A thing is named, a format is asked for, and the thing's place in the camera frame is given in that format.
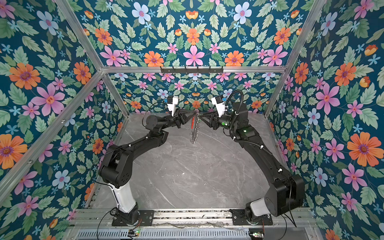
robotic arm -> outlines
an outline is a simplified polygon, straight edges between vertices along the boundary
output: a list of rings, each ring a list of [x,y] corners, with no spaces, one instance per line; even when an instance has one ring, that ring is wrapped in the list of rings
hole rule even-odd
[[[214,130],[220,127],[229,129],[233,141],[249,152],[265,174],[270,188],[264,198],[246,204],[245,214],[249,222],[258,222],[265,214],[279,216],[303,204],[303,179],[299,175],[291,175],[265,147],[259,133],[248,123],[246,106],[241,101],[233,103],[234,110],[230,114],[227,112],[228,103],[236,92],[242,96],[241,91],[234,91],[226,102],[222,96],[212,98],[211,101],[216,105],[217,111],[203,114],[199,114],[198,111],[177,109],[178,98],[169,96],[167,100],[171,115],[165,117],[150,115],[146,120],[146,129],[149,133],[145,137],[130,144],[111,145],[108,148],[99,175],[111,186],[119,214],[128,225],[134,225],[138,220],[137,203],[129,186],[133,160],[146,151],[164,144],[168,136],[168,132],[164,131],[165,128],[174,126],[181,128],[181,125],[188,123],[192,118],[193,124],[195,116],[196,122],[200,118]]]

floral wall panel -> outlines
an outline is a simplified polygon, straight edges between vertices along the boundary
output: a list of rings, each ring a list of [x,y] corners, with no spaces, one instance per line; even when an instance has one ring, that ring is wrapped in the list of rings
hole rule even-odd
[[[276,66],[286,63],[313,1],[78,4],[77,17],[106,66]]]
[[[1,179],[95,70],[55,3],[0,7]]]
[[[218,95],[227,98],[236,89],[243,91],[249,111],[262,113],[267,108],[279,77],[275,73],[111,75],[127,108],[136,113],[167,111],[166,100],[170,95],[179,96],[179,108],[214,111],[215,106],[210,99]]]
[[[331,5],[270,120],[325,238],[383,239],[384,2]]]
[[[60,240],[85,206],[122,114],[100,82],[67,123],[0,208],[0,239]]]

